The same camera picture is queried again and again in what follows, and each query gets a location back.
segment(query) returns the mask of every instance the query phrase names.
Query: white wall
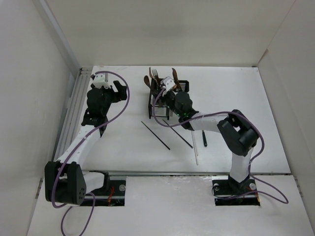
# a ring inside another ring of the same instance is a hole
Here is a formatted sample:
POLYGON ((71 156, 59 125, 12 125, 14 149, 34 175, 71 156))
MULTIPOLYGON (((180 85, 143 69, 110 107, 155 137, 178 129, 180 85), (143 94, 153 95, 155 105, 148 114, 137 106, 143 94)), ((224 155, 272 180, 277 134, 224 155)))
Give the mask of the white wall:
POLYGON ((294 0, 47 2, 82 66, 252 66, 294 0))
POLYGON ((0 235, 26 235, 70 73, 32 0, 0 0, 0 235))
POLYGON ((258 65, 315 229, 315 1, 297 0, 258 65))

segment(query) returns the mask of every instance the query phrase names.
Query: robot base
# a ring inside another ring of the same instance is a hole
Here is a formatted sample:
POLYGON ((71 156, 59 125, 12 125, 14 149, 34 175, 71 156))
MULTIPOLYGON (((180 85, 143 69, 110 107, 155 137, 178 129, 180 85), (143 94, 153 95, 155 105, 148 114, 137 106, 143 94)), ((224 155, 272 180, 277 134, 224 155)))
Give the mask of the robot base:
POLYGON ((228 179, 212 180, 212 194, 215 196, 216 206, 260 206, 259 196, 256 193, 227 199, 226 197, 242 195, 256 190, 254 179, 248 178, 242 183, 235 182, 230 176, 228 179))
MULTIPOLYGON (((104 185, 101 188, 92 191, 96 201, 96 207, 121 207, 125 205, 126 180, 110 179, 108 172, 95 171, 104 174, 104 185)), ((85 200, 80 206, 91 207, 93 205, 93 197, 86 195, 85 200)))

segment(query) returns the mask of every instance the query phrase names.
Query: red wire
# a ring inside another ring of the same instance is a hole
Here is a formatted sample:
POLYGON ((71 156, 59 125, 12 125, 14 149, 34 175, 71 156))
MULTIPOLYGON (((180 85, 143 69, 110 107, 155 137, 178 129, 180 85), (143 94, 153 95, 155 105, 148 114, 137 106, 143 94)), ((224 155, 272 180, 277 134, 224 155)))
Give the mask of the red wire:
MULTIPOLYGON (((250 188, 246 187, 249 191, 252 191, 250 188)), ((257 197, 257 199, 259 199, 258 197, 258 193, 255 193, 255 196, 257 197)), ((259 200, 258 200, 259 201, 259 200)))
POLYGON ((114 195, 114 191, 115 191, 114 186, 112 186, 111 189, 110 189, 110 195, 108 196, 108 199, 107 199, 108 206, 110 206, 110 202, 112 201, 112 197, 114 195))

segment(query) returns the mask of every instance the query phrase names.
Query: fork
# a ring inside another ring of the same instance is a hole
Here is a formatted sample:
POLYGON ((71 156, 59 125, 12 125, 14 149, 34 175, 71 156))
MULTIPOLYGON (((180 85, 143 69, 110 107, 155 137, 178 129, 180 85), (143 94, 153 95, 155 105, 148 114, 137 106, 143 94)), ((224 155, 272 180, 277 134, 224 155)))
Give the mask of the fork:
POLYGON ((157 70, 153 69, 152 74, 153 74, 153 77, 156 79, 157 83, 160 84, 157 70))

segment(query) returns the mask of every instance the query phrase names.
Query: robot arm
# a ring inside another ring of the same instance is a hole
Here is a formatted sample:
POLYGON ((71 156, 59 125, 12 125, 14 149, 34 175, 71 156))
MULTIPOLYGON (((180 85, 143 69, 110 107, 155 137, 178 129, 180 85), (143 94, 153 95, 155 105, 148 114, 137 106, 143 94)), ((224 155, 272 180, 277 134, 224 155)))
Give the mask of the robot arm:
POLYGON ((182 125, 188 130, 208 130, 221 133, 228 148, 232 152, 232 167, 229 173, 229 182, 232 188, 239 190, 243 188, 249 179, 248 167, 254 146, 256 145, 258 134, 252 126, 245 120, 234 115, 239 114, 245 117, 240 111, 233 110, 229 115, 218 115, 203 117, 192 108, 192 100, 187 92, 179 91, 175 93, 175 82, 170 82, 170 77, 161 81, 161 87, 165 91, 160 98, 161 102, 172 110, 178 117, 179 122, 184 122, 196 118, 182 125))
POLYGON ((96 127, 107 122, 107 112, 112 103, 127 99, 126 86, 118 81, 114 85, 118 92, 114 92, 108 84, 107 74, 101 73, 92 76, 92 89, 87 93, 88 108, 85 111, 79 133, 65 153, 56 161, 50 161, 45 166, 45 195, 51 201, 52 189, 58 169, 72 153, 71 158, 63 170, 55 193, 55 202, 80 205, 86 193, 95 189, 106 188, 109 177, 107 173, 87 172, 83 174, 82 166, 94 144, 103 135, 106 126, 99 131, 92 132, 96 127))

